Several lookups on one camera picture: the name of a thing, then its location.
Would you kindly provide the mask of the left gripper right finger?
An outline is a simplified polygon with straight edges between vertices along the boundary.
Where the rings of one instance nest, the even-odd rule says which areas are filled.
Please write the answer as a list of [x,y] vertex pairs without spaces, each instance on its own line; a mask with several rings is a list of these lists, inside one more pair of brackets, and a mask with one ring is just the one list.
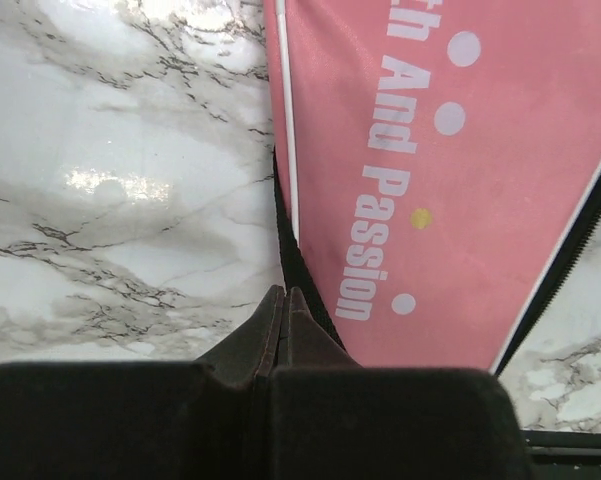
[[531,479],[512,403],[491,374],[364,368],[289,292],[272,375],[275,479]]

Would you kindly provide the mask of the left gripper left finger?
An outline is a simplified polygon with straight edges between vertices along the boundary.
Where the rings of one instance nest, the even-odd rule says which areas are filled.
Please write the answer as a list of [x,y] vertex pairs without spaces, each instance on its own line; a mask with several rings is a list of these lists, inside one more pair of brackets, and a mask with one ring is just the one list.
[[0,364],[0,479],[260,479],[284,291],[195,360]]

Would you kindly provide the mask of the pink racket cover bag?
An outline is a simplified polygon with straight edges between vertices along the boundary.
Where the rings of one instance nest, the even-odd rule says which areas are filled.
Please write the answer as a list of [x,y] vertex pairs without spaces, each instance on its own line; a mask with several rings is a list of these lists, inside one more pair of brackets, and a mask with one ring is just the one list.
[[601,1],[268,1],[276,166],[366,366],[501,370],[601,215]]

